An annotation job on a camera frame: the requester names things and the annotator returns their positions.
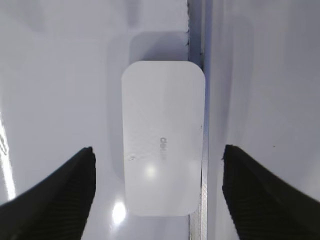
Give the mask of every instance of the white wall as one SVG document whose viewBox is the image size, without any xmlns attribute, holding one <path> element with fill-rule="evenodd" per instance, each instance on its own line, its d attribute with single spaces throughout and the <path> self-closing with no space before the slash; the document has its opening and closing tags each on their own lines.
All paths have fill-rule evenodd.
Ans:
<svg viewBox="0 0 320 240">
<path fill-rule="evenodd" d="M 0 115 L 15 193 L 93 146 L 97 190 L 83 239 L 187 239 L 187 217 L 112 218 L 125 200 L 122 72 L 138 60 L 186 60 L 187 31 L 187 0 L 0 0 Z"/>
<path fill-rule="evenodd" d="M 320 201 L 320 2 L 213 2 L 208 239 L 233 240 L 221 190 L 226 143 Z"/>
</svg>

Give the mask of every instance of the white panel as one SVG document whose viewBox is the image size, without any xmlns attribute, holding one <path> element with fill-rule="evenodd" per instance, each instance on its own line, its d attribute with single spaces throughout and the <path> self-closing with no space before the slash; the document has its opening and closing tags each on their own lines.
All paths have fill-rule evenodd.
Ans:
<svg viewBox="0 0 320 240">
<path fill-rule="evenodd" d="M 216 169 L 226 143 L 320 200 L 320 2 L 213 2 L 210 139 L 216 152 L 210 153 L 208 198 L 217 204 L 217 220 L 209 239 L 233 240 L 222 183 L 216 188 L 214 179 L 222 177 Z"/>
<path fill-rule="evenodd" d="M 123 71 L 145 58 L 186 60 L 187 31 L 186 0 L 0 0 L 0 134 L 15 193 L 93 146 L 97 191 L 83 239 L 187 239 L 187 217 L 126 212 L 121 127 Z"/>
<path fill-rule="evenodd" d="M 199 204 L 205 76 L 189 61 L 139 61 L 122 76 L 125 195 L 138 216 Z"/>
</svg>

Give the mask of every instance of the white surface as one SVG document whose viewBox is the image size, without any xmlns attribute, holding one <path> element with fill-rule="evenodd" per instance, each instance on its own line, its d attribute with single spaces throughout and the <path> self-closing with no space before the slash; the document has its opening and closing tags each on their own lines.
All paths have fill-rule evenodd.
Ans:
<svg viewBox="0 0 320 240">
<path fill-rule="evenodd" d="M 97 190 L 82 239 L 188 239 L 187 217 L 127 212 L 121 123 L 123 71 L 145 58 L 186 60 L 187 31 L 186 0 L 0 0 L 1 125 L 15 193 L 93 146 Z"/>
<path fill-rule="evenodd" d="M 214 0 L 211 10 L 208 239 L 235 240 L 226 143 L 320 201 L 320 2 Z"/>
<path fill-rule="evenodd" d="M 138 216 L 198 207 L 205 76 L 188 61 L 139 61 L 122 76 L 125 195 Z"/>
</svg>

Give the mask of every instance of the metal edge strip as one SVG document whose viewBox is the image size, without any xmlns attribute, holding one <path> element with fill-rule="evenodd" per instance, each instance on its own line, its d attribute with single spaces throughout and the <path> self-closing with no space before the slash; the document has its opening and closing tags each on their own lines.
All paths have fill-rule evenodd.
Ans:
<svg viewBox="0 0 320 240">
<path fill-rule="evenodd" d="M 188 58 L 204 70 L 206 0 L 187 0 L 189 14 Z M 189 240 L 207 240 L 210 79 L 206 78 L 199 205 L 188 216 Z"/>
</svg>

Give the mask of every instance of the white rectangular device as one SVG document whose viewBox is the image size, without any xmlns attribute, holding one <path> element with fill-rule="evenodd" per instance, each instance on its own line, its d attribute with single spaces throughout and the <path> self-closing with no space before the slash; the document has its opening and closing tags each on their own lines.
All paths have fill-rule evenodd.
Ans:
<svg viewBox="0 0 320 240">
<path fill-rule="evenodd" d="M 205 76 L 188 61 L 138 61 L 122 76 L 125 195 L 138 216 L 186 216 L 200 199 Z"/>
</svg>

